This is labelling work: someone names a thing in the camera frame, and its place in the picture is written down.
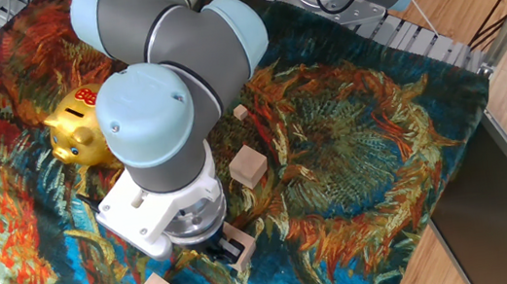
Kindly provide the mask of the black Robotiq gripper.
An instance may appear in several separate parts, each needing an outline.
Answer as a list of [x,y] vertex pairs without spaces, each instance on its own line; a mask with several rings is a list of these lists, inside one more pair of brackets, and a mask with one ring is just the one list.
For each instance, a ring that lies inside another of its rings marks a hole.
[[244,245],[238,240],[225,237],[222,228],[219,228],[218,231],[211,234],[204,241],[184,245],[183,248],[207,254],[210,257],[219,256],[219,260],[226,265],[237,263],[245,250]]

